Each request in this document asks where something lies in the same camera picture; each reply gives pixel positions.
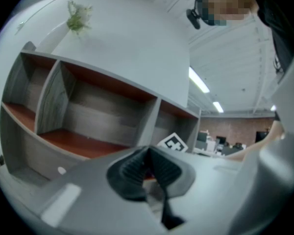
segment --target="ceiling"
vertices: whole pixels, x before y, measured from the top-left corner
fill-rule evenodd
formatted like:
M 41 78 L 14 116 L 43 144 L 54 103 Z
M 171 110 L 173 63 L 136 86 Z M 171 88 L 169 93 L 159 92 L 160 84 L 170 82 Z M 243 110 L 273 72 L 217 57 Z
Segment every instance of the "ceiling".
M 257 15 L 227 26 L 195 30 L 186 18 L 194 0 L 146 0 L 178 19 L 187 30 L 190 65 L 206 83 L 204 94 L 190 81 L 188 107 L 201 108 L 202 116 L 259 118 L 271 117 L 272 103 L 264 97 L 275 77 L 274 47 L 270 29 Z M 218 101 L 219 114 L 212 102 Z

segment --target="headphones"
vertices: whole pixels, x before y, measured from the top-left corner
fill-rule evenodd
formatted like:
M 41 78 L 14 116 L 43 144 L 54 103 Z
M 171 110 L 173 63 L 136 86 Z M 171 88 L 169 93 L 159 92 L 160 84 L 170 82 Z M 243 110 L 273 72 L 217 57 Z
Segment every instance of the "headphones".
M 195 29 L 200 29 L 199 19 L 201 18 L 209 26 L 224 26 L 226 20 L 214 20 L 214 15 L 208 13 L 208 8 L 203 8 L 202 0 L 195 0 L 194 8 L 186 10 L 186 16 Z

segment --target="brick wall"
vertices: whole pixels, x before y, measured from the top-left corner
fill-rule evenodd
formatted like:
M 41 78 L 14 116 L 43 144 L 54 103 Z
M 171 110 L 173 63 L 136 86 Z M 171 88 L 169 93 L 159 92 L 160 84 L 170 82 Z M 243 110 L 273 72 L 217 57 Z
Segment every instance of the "brick wall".
M 256 132 L 266 131 L 273 123 L 273 118 L 202 118 L 201 131 L 209 130 L 213 138 L 226 137 L 231 145 L 240 142 L 250 146 L 255 143 Z

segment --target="fluorescent light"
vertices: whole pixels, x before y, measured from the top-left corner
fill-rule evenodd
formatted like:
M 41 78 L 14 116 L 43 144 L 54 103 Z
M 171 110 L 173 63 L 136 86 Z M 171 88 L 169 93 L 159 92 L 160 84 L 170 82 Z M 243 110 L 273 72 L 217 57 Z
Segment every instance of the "fluorescent light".
M 213 102 L 213 104 L 216 107 L 216 109 L 218 110 L 218 112 L 220 112 L 220 113 L 224 112 L 221 105 L 219 104 L 219 102 Z
M 189 68 L 189 77 L 190 79 L 202 90 L 204 93 L 210 92 L 208 87 L 205 85 L 205 83 L 200 79 L 200 77 L 197 75 L 197 73 L 192 69 L 192 67 Z

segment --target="white round object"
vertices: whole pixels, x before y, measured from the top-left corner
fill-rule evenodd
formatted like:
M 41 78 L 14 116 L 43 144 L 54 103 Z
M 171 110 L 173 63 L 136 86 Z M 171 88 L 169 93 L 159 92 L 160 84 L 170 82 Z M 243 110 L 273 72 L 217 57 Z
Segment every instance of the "white round object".
M 66 171 L 66 169 L 63 168 L 63 167 L 58 167 L 58 172 L 59 172 L 61 175 L 63 175 L 63 174 L 66 173 L 67 171 Z

